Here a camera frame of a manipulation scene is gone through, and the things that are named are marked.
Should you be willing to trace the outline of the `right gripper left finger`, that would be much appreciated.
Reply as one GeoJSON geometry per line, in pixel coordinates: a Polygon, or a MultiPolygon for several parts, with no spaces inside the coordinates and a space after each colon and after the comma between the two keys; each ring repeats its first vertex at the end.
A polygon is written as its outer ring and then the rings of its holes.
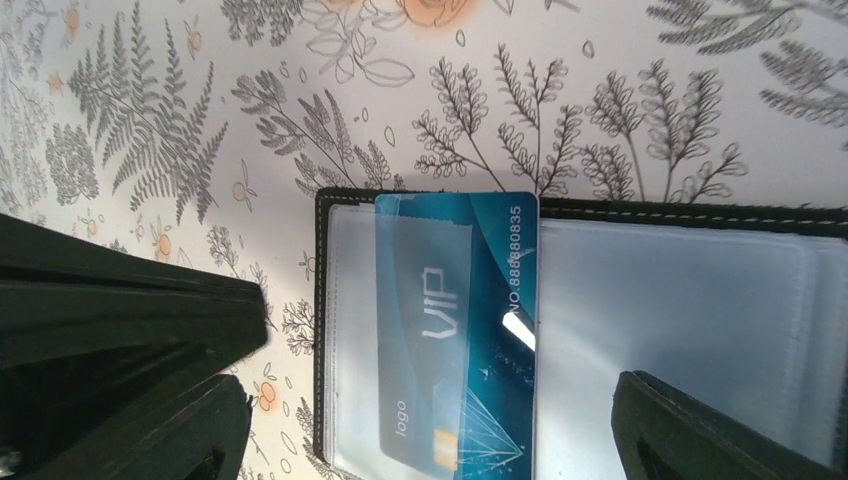
{"type": "Polygon", "coordinates": [[[268,338],[253,282],[1,219],[1,475],[234,479],[268,338]]]}

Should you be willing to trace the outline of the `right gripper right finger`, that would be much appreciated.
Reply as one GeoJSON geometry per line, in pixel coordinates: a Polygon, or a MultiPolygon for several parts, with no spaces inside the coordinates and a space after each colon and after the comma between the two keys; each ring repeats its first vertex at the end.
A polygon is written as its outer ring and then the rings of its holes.
{"type": "Polygon", "coordinates": [[[645,371],[619,375],[611,427],[628,479],[836,477],[645,371]]]}

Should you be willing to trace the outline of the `black leather card holder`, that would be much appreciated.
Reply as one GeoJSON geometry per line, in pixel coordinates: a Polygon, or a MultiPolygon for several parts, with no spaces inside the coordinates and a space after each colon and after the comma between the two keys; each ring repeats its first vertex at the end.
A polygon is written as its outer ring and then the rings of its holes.
{"type": "MultiPolygon", "coordinates": [[[[379,445],[375,207],[316,197],[315,456],[353,479],[431,479],[379,445]]],[[[541,199],[533,475],[628,479],[619,375],[645,371],[847,475],[847,214],[541,199]]]]}

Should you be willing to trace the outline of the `blue VIP card with chip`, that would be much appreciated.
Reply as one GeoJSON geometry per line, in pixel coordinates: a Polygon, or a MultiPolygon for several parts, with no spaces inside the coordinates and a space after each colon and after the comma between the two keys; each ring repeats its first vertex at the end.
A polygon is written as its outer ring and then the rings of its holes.
{"type": "Polygon", "coordinates": [[[531,478],[537,197],[393,193],[374,207],[381,451],[431,479],[531,478]]]}

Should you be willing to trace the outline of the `floral patterned table mat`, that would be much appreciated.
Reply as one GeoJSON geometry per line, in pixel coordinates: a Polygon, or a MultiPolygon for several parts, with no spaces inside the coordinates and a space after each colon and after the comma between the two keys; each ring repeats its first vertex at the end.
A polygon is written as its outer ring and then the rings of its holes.
{"type": "Polygon", "coordinates": [[[1,210],[256,282],[243,479],[311,451],[325,186],[847,204],[843,1],[5,1],[1,210]]]}

